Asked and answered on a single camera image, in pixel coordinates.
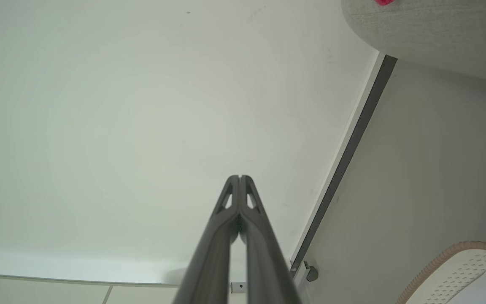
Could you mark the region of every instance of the gray cushion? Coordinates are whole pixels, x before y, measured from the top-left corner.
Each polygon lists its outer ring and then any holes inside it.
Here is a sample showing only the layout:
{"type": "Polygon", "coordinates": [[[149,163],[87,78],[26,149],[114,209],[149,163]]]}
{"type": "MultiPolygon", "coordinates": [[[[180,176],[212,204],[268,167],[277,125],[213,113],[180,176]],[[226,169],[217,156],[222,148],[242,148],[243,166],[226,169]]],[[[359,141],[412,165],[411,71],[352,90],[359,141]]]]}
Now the gray cushion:
{"type": "Polygon", "coordinates": [[[342,0],[353,31],[403,60],[486,78],[486,0],[342,0]]]}

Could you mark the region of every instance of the pink object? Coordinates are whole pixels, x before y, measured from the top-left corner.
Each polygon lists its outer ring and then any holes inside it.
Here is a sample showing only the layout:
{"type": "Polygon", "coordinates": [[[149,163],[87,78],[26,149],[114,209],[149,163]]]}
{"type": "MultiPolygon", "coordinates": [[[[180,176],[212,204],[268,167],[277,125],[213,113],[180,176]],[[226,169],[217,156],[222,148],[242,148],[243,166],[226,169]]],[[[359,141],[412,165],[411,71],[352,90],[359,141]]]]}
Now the pink object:
{"type": "Polygon", "coordinates": [[[388,5],[391,2],[393,2],[394,0],[374,0],[374,1],[376,1],[376,3],[378,3],[380,5],[388,5]]]}

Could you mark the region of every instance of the perforated surface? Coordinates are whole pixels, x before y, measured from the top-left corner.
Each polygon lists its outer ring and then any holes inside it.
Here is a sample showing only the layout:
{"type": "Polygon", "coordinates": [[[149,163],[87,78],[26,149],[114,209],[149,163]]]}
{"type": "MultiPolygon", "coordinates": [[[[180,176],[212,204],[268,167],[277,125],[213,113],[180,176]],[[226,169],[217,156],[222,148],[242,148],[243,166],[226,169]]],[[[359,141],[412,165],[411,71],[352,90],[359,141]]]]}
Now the perforated surface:
{"type": "Polygon", "coordinates": [[[465,250],[438,268],[407,304],[445,304],[486,270],[486,250],[465,250]]]}

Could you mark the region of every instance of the scuff mark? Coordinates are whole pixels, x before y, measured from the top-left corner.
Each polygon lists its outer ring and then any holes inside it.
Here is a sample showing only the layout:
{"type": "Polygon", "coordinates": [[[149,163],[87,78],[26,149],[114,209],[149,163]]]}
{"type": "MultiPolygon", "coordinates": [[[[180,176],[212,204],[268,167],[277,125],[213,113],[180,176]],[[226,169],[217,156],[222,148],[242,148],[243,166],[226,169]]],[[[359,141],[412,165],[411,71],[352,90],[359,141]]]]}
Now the scuff mark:
{"type": "Polygon", "coordinates": [[[260,13],[260,12],[261,12],[261,11],[262,11],[264,8],[266,8],[266,6],[262,6],[262,7],[258,8],[257,10],[255,10],[255,11],[254,11],[254,12],[251,14],[251,16],[248,18],[248,20],[249,20],[249,21],[253,21],[253,20],[256,18],[256,16],[258,16],[258,14],[259,14],[259,13],[260,13]]]}

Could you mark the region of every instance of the white edge trim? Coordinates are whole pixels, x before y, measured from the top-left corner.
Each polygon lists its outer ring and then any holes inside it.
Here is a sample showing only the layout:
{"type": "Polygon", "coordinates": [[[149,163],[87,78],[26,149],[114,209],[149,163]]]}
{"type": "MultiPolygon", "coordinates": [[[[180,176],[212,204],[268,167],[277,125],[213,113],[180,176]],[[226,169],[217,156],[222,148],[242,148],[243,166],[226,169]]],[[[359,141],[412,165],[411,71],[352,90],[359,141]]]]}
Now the white edge trim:
{"type": "Polygon", "coordinates": [[[333,155],[333,159],[329,166],[329,170],[326,175],[326,178],[322,182],[321,191],[319,192],[318,197],[314,201],[314,206],[312,207],[312,211],[308,216],[307,224],[305,225],[305,228],[303,229],[301,235],[299,236],[299,241],[297,242],[295,250],[293,251],[292,258],[291,258],[292,262],[295,260],[295,256],[297,256],[297,253],[299,252],[299,249],[303,244],[303,240],[305,239],[305,236],[307,235],[309,228],[311,227],[311,223],[314,220],[314,217],[316,216],[316,212],[318,211],[320,202],[322,202],[322,199],[324,199],[324,195],[326,194],[327,187],[331,182],[331,179],[333,178],[333,174],[335,173],[337,166],[339,165],[341,157],[343,157],[346,146],[348,145],[348,141],[350,140],[355,125],[359,120],[359,116],[361,115],[363,107],[367,102],[367,98],[369,97],[370,94],[370,89],[372,89],[374,85],[374,80],[378,75],[378,71],[380,71],[380,67],[382,66],[382,62],[385,57],[386,54],[382,52],[376,51],[376,54],[374,54],[374,58],[371,61],[372,62],[371,68],[369,69],[364,85],[361,88],[361,91],[359,92],[359,96],[357,97],[357,100],[355,102],[354,109],[351,112],[350,118],[348,119],[348,123],[346,124],[345,127],[345,131],[343,133],[343,136],[341,137],[340,144],[337,147],[335,154],[333,155]]]}

